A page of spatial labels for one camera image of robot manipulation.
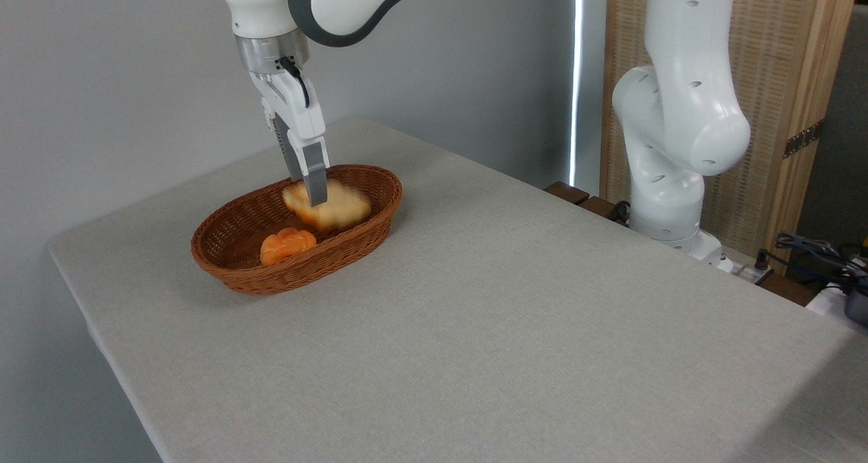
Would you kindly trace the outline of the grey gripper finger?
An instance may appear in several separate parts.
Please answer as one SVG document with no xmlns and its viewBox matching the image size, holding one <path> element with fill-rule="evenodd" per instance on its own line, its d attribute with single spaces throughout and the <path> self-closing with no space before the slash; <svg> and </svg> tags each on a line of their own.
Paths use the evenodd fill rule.
<svg viewBox="0 0 868 463">
<path fill-rule="evenodd" d="M 298 155 L 295 153 L 294 145 L 292 145 L 292 133 L 290 127 L 277 114 L 273 117 L 273 127 L 274 133 L 278 139 L 282 157 L 285 161 L 286 169 L 288 169 L 291 179 L 294 181 L 304 181 L 304 174 L 300 166 L 300 161 L 298 160 Z"/>
<path fill-rule="evenodd" d="M 289 138 L 289 172 L 295 181 L 302 180 L 307 189 L 310 206 L 316 207 L 328 200 L 328 168 L 330 166 L 325 140 Z"/>
</svg>

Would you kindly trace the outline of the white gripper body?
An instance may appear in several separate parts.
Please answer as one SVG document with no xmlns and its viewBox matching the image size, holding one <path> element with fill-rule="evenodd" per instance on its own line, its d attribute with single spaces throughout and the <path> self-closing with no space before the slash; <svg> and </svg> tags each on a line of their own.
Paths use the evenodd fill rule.
<svg viewBox="0 0 868 463">
<path fill-rule="evenodd" d="M 252 83 L 263 99 L 264 113 L 283 150 L 325 146 L 326 126 L 312 82 L 298 66 L 276 73 L 250 72 Z"/>
</svg>

